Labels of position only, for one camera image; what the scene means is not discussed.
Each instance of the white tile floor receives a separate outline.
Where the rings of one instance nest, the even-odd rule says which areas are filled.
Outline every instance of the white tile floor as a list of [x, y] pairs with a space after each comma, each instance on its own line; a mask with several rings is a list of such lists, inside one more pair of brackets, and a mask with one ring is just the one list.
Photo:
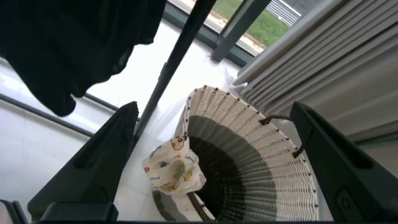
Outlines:
[[[142, 112], [178, 35], [179, 30], [162, 22], [152, 45], [135, 47], [121, 74], [88, 92], [116, 106], [137, 101]], [[115, 200], [120, 220], [163, 220], [154, 205], [141, 161], [173, 136], [185, 98], [194, 88], [207, 84], [227, 89], [236, 77], [237, 66], [227, 60], [214, 63], [209, 59], [210, 53], [208, 47], [195, 41], [159, 101], [120, 181]], [[5, 61], [0, 61], [0, 93], [51, 114]], [[63, 119], [95, 132], [111, 114], [80, 99], [76, 110]], [[0, 122], [0, 198], [20, 201], [28, 216], [28, 201], [88, 138], [3, 101], [0, 101]]]

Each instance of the window pane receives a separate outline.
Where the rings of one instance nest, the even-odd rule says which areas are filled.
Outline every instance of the window pane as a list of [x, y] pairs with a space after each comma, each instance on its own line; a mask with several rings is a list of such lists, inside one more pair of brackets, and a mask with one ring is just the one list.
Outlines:
[[272, 0], [238, 41], [257, 55], [277, 42], [294, 24], [324, 0]]
[[[187, 13], [191, 13], [196, 0], [169, 0], [169, 2]], [[217, 0], [205, 24], [220, 33], [242, 2], [243, 0]]]

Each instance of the lawn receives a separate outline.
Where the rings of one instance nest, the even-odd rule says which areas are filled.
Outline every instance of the lawn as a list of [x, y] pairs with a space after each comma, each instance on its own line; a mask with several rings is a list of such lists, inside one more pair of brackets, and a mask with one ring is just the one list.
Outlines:
[[[213, 11], [229, 20], [243, 0], [217, 0]], [[246, 31], [247, 34], [264, 44], [271, 46], [282, 37], [290, 27], [264, 10]]]

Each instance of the woven basket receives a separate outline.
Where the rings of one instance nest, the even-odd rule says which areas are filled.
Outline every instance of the woven basket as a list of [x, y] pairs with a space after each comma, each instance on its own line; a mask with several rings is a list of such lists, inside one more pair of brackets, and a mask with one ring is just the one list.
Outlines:
[[163, 217], [181, 222], [317, 220], [308, 164], [270, 118], [218, 88], [194, 90], [175, 135], [190, 138], [207, 182], [195, 194], [153, 192]]

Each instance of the patterned cloth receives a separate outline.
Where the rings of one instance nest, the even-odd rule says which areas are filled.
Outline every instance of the patterned cloth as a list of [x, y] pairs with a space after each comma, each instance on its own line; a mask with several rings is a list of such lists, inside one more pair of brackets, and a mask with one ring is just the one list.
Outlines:
[[189, 138], [175, 137], [157, 147], [142, 166], [155, 189], [171, 195], [200, 190], [206, 178], [190, 149]]

